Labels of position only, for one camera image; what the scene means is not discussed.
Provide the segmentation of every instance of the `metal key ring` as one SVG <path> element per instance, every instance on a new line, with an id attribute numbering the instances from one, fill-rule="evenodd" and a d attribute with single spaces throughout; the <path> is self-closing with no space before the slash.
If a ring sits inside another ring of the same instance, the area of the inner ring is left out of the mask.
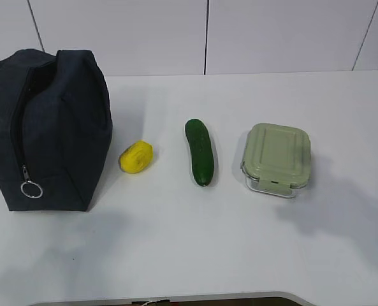
<path id="1" fill-rule="evenodd" d="M 32 196 L 30 194 L 27 194 L 24 191 L 24 186 L 26 186 L 26 184 L 30 184 L 30 185 L 36 186 L 40 190 L 40 194 L 37 195 L 37 196 Z M 27 196 L 30 199 L 39 199 L 39 198 L 41 198 L 43 196 L 43 188 L 41 188 L 41 186 L 39 184 L 37 184 L 35 182 L 32 182 L 31 180 L 27 180 L 27 181 L 23 182 L 22 185 L 20 185 L 20 189 L 22 190 L 22 194 L 24 194 L 25 196 Z"/>

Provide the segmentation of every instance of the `green lid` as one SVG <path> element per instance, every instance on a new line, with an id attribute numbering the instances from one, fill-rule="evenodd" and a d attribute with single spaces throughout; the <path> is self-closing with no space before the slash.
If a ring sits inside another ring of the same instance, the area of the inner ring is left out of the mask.
<path id="1" fill-rule="evenodd" d="M 294 127 L 257 124 L 248 134 L 242 168 L 265 189 L 304 187 L 311 168 L 309 136 Z"/>

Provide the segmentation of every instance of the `lunch bag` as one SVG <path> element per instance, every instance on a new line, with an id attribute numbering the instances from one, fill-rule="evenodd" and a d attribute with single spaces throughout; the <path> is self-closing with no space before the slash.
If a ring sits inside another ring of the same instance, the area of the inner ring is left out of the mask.
<path id="1" fill-rule="evenodd" d="M 86 211 L 112 137 L 105 79 L 88 50 L 0 61 L 0 190 L 9 210 Z"/>

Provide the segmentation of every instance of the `glass food container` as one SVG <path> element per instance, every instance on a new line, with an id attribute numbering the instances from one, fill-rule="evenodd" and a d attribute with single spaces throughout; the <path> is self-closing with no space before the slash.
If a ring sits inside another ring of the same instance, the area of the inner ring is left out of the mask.
<path id="1" fill-rule="evenodd" d="M 310 177 L 310 140 L 289 126 L 260 123 L 249 132 L 241 169 L 253 191 L 293 198 Z"/>

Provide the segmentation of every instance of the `cucumber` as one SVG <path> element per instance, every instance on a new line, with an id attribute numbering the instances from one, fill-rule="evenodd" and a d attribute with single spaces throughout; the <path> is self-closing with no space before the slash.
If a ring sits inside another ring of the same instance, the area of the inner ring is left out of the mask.
<path id="1" fill-rule="evenodd" d="M 201 187 L 207 186 L 214 174 L 212 143 L 207 128 L 202 121 L 191 119 L 186 122 L 184 131 L 190 146 L 194 180 Z"/>

